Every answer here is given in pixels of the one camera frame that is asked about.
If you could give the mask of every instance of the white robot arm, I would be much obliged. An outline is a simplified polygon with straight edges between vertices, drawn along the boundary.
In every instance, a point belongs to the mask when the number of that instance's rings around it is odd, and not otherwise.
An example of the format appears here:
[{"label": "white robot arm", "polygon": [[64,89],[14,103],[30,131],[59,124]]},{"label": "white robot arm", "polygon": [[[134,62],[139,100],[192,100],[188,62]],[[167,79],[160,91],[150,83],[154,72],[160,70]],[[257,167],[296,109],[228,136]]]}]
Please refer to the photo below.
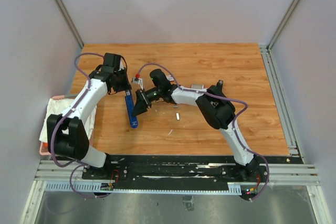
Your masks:
[{"label": "white robot arm", "polygon": [[[193,106],[197,106],[196,104],[196,100],[203,96],[203,94],[200,91],[204,91],[206,92],[206,89],[203,90],[197,90],[197,89],[189,89],[189,88],[185,88],[183,86],[181,86],[182,89],[175,89],[172,92],[172,98],[174,100],[174,102],[176,104],[189,104],[189,105],[193,105]],[[228,126],[227,129],[223,129],[223,128],[219,128],[218,130],[221,132],[221,134],[224,136],[226,142],[228,143],[228,145],[230,146],[233,154],[234,154],[234,159],[235,161],[240,164],[245,166],[246,164],[249,164],[251,162],[251,160],[253,159],[253,154],[250,152],[245,151],[237,137],[236,134],[234,133],[233,130],[233,121],[231,121]],[[248,145],[242,135],[242,132],[240,131],[239,127],[238,127],[238,123],[237,121],[235,121],[235,128],[236,131],[238,132],[239,135],[239,139],[242,142],[242,144],[244,146],[246,146],[248,148]]]},{"label": "white robot arm", "polygon": [[60,115],[50,115],[47,119],[48,150],[54,147],[55,154],[79,160],[93,167],[103,167],[106,153],[90,146],[84,124],[101,98],[111,92],[127,91],[131,86],[127,70],[121,63],[121,56],[105,54],[103,65],[99,65],[90,75],[89,81],[77,95],[69,108]]},{"label": "white robot arm", "polygon": [[198,106],[207,123],[214,129],[219,130],[224,136],[234,153],[237,165],[246,172],[247,176],[253,174],[259,163],[255,156],[247,151],[249,147],[238,127],[237,121],[233,125],[235,107],[229,101],[212,98],[204,94],[204,92],[208,92],[219,97],[225,97],[220,84],[201,90],[183,86],[178,87],[175,84],[171,84],[160,69],[153,70],[150,73],[150,77],[155,87],[147,91],[143,89],[136,91],[134,116],[146,112],[147,108],[151,107],[151,102],[160,98],[169,103]]}]

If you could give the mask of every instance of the gray wall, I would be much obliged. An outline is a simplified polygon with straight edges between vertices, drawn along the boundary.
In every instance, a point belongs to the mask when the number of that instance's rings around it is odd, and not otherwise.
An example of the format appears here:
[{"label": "gray wall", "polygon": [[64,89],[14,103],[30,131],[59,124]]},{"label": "gray wall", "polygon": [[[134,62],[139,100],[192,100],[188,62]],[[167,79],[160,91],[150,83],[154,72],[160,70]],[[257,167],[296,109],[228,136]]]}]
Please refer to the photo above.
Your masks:
[{"label": "gray wall", "polygon": [[0,222],[18,223],[39,163],[48,99],[69,87],[79,48],[53,0],[0,6]]},{"label": "gray wall", "polygon": [[303,0],[273,53],[299,141],[336,223],[336,4]]},{"label": "gray wall", "polygon": [[266,44],[292,0],[63,0],[86,43]]}]

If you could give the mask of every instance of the white cloth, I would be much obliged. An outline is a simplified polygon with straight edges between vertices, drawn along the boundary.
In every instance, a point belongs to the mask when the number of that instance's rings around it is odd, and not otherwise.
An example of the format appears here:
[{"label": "white cloth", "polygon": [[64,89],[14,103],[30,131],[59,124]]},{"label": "white cloth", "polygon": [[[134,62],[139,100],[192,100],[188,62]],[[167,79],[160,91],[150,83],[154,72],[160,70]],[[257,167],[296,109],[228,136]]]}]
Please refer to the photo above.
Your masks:
[{"label": "white cloth", "polygon": [[[54,100],[54,99],[49,99],[48,102],[48,107],[47,107],[47,114],[46,117],[44,119],[44,123],[43,123],[43,127],[41,130],[41,134],[40,134],[40,138],[39,140],[41,142],[44,143],[48,143],[48,137],[47,137],[47,118],[51,115],[51,114],[55,114],[55,115],[59,115],[62,113],[63,110],[65,110],[67,107],[69,107],[72,102],[74,101],[74,99],[61,99],[61,100]],[[89,118],[87,119],[87,121],[84,124],[84,129],[85,132],[88,136],[88,139],[91,138],[92,132],[93,132],[93,127],[94,127],[94,120],[95,120],[95,116],[96,116],[96,110],[97,110],[97,106],[95,106],[95,108],[92,110],[92,113],[90,114]]]}]

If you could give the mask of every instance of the wooden surface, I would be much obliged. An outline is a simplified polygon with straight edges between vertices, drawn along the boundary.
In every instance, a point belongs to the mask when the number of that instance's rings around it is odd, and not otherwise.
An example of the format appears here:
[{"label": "wooden surface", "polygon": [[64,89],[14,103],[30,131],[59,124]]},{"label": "wooden surface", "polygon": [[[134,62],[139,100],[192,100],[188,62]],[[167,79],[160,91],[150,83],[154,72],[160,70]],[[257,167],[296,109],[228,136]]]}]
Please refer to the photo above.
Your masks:
[{"label": "wooden surface", "polygon": [[[266,155],[289,154],[257,44],[86,44],[83,52],[123,55],[130,80],[147,62],[166,66],[186,87],[192,83],[209,87],[224,80],[227,97],[249,104],[238,123],[250,148]],[[100,57],[83,56],[79,66],[90,73],[101,63]],[[148,66],[141,72],[145,89],[153,87],[149,73],[155,68]],[[78,93],[85,80],[77,71],[72,92]],[[139,86],[132,87],[135,99]],[[205,122],[197,107],[153,103],[152,109],[138,116],[138,128],[130,128],[124,96],[124,92],[107,95],[98,103],[95,148],[110,154],[232,154],[220,132]],[[237,111],[242,109],[234,105]]]}]

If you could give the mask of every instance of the black mounting plate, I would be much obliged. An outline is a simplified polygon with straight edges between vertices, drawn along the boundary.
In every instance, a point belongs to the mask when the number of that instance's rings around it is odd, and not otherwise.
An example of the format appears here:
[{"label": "black mounting plate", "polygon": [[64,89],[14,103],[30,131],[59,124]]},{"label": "black mounting plate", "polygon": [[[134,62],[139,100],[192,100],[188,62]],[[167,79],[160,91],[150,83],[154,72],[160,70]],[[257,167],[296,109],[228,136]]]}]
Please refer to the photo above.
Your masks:
[{"label": "black mounting plate", "polygon": [[[227,190],[229,182],[256,183],[257,174],[260,175],[261,182],[266,180],[266,167],[262,164],[248,180],[242,180],[239,168],[235,164],[226,164],[229,162],[223,156],[222,162],[208,162],[204,157],[206,156],[111,155],[107,157],[104,169],[88,168],[83,172],[82,178],[109,180],[112,171],[118,170],[120,177],[114,185],[115,189],[206,191]],[[223,165],[212,166],[212,163]]]}]

